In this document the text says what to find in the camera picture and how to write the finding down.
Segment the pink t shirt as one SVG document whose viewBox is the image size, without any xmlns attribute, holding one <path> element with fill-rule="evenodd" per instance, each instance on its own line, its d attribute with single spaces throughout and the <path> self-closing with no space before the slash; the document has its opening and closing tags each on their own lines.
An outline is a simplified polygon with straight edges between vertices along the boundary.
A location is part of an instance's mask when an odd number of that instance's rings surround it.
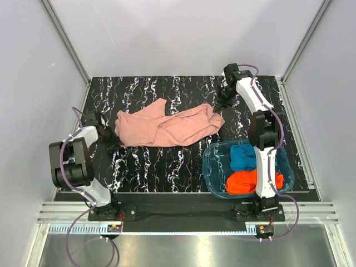
<svg viewBox="0 0 356 267">
<path fill-rule="evenodd" d="M 166 116 L 160 98 L 135 113 L 119 111 L 115 133 L 126 147 L 190 146 L 216 134 L 225 120 L 208 103 Z"/>
</svg>

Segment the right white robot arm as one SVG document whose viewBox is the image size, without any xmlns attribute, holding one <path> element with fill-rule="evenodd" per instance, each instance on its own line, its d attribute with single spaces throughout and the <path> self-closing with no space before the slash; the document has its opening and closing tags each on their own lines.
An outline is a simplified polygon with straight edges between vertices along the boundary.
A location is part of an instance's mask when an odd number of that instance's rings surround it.
<svg viewBox="0 0 356 267">
<path fill-rule="evenodd" d="M 232 99 L 239 95 L 247 104 L 252 119 L 248 130 L 248 140 L 256 154 L 257 183 L 251 213 L 258 220 L 266 220 L 278 210 L 278 191 L 275 185 L 275 157 L 284 139 L 281 120 L 258 89 L 256 70 L 240 70 L 239 65 L 230 63 L 224 67 L 222 83 L 217 88 L 217 98 L 213 109 L 218 113 L 231 106 Z"/>
</svg>

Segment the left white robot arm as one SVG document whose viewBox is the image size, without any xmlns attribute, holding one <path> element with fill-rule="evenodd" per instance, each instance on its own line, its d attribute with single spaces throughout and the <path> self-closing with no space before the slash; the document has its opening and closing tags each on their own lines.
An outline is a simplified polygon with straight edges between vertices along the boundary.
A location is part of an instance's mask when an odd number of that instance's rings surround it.
<svg viewBox="0 0 356 267">
<path fill-rule="evenodd" d="M 63 141 L 49 145 L 52 182 L 55 187 L 81 194 L 92 206 L 101 209 L 107 220 L 120 214 L 118 201 L 113 193 L 95 178 L 90 157 L 90 147 L 103 143 L 112 152 L 123 146 L 101 112 L 90 112 L 85 123 Z"/>
</svg>

